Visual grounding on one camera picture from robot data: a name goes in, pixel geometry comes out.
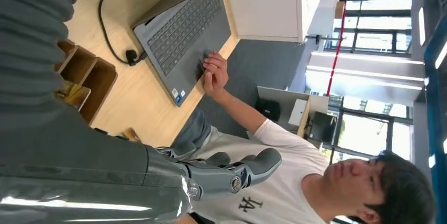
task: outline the gray pants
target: gray pants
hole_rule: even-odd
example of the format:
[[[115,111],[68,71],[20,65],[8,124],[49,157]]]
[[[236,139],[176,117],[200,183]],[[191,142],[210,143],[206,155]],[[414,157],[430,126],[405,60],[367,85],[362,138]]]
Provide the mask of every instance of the gray pants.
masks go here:
[[[205,119],[204,113],[200,109],[195,109],[171,147],[176,148],[186,142],[193,142],[197,149],[200,149],[210,132],[211,125]]]

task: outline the man's hair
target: man's hair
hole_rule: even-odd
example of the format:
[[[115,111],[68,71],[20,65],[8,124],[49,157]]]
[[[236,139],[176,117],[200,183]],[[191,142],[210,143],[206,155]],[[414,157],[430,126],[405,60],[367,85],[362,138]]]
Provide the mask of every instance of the man's hair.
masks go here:
[[[381,224],[430,223],[435,215],[435,201],[425,175],[391,151],[383,151],[377,160],[385,164],[380,177],[385,201],[378,206],[365,205],[377,212]],[[359,217],[349,218],[366,223]]]

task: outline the computer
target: computer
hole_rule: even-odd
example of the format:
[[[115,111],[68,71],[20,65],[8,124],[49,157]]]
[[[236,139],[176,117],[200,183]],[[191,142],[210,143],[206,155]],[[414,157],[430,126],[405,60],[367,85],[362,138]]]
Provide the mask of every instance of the computer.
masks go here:
[[[312,124],[310,125],[311,129],[308,138],[331,144],[336,125],[337,117],[326,113],[315,112]]]
[[[133,31],[178,107],[203,75],[206,54],[231,35],[223,0],[162,0]]]

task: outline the red pole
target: red pole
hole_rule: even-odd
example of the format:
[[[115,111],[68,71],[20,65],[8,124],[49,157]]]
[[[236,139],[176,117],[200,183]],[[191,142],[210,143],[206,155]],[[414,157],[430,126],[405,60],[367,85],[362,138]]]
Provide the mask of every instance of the red pole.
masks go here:
[[[335,67],[337,66],[338,54],[340,53],[340,48],[342,47],[343,32],[345,31],[345,18],[346,18],[346,6],[343,8],[342,28],[340,28],[340,39],[338,40],[337,51],[335,52],[334,64],[332,65],[332,71],[331,76],[329,78],[329,85],[327,86],[326,96],[329,96],[329,94],[331,93],[332,79],[334,77]]]

